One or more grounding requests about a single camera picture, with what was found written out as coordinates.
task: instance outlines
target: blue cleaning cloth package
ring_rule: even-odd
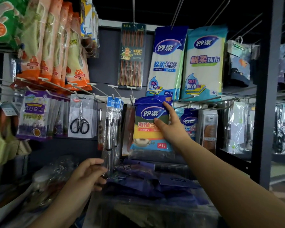
[[[171,96],[149,96],[135,101],[135,123],[133,143],[130,150],[159,150],[172,151],[172,147],[164,139],[160,129],[155,125],[154,119],[161,119],[168,124],[169,113],[163,102],[172,104]]]
[[[226,26],[204,26],[188,30],[181,98],[194,94],[195,101],[203,101],[221,95],[227,32]]]
[[[179,99],[188,26],[157,27],[146,96]]]
[[[195,134],[198,123],[198,111],[193,111],[193,109],[178,108],[175,110],[178,118],[183,124],[189,137],[195,141]]]

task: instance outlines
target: comb package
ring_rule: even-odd
[[[142,88],[146,25],[123,23],[120,38],[118,87]]]
[[[217,110],[200,110],[196,141],[215,154],[218,126]]]

